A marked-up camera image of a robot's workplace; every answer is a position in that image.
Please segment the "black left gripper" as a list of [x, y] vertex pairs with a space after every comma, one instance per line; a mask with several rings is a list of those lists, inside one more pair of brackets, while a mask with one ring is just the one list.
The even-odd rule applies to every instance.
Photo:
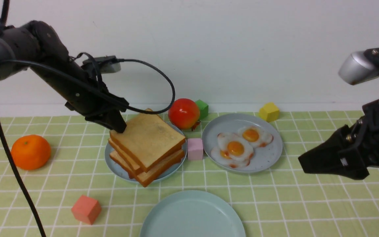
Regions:
[[68, 54], [41, 56], [32, 65], [32, 71], [66, 100], [71, 111], [108, 130], [123, 133], [127, 124], [121, 113], [126, 111], [128, 101], [109, 92], [95, 57], [87, 53], [79, 56], [87, 56], [96, 73], [82, 69]]

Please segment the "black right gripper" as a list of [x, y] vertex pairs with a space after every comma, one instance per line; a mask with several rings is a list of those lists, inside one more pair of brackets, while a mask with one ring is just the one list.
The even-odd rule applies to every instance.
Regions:
[[352, 126], [341, 127], [298, 158], [305, 173], [362, 180], [369, 175], [367, 168], [379, 168], [379, 101], [364, 105], [363, 111]]

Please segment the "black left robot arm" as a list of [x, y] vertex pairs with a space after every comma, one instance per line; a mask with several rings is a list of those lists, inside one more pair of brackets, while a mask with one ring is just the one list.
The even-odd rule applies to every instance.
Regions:
[[111, 94], [101, 79], [120, 71], [116, 56], [88, 55], [79, 66], [55, 30], [42, 21], [0, 30], [0, 81], [28, 68], [66, 100], [69, 110], [109, 130], [125, 131], [121, 113], [129, 103]]

